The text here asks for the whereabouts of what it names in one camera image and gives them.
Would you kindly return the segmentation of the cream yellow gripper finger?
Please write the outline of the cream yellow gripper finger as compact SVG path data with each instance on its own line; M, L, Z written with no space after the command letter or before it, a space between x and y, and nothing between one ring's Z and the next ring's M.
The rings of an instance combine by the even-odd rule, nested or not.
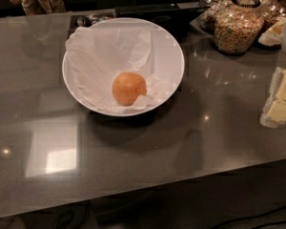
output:
M286 69L276 68L269 97L263 107L260 123L269 128L277 128L286 122Z

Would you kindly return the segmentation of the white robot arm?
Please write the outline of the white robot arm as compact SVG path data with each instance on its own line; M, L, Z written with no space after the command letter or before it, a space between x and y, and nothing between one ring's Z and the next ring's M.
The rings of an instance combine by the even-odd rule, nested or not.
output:
M286 22L282 29L281 49L286 56ZM286 69L276 68L269 96L260 117L260 123L269 128L277 128L286 122Z

